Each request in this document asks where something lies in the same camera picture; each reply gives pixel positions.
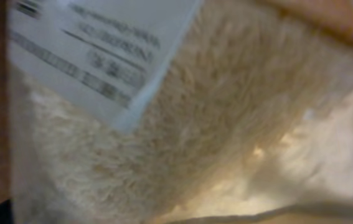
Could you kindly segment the white brown bread bag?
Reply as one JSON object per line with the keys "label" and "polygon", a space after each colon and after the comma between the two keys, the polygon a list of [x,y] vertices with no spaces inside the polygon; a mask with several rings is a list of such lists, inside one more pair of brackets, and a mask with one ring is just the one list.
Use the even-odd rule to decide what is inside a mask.
{"label": "white brown bread bag", "polygon": [[16,223],[353,223],[353,1],[8,4]]}

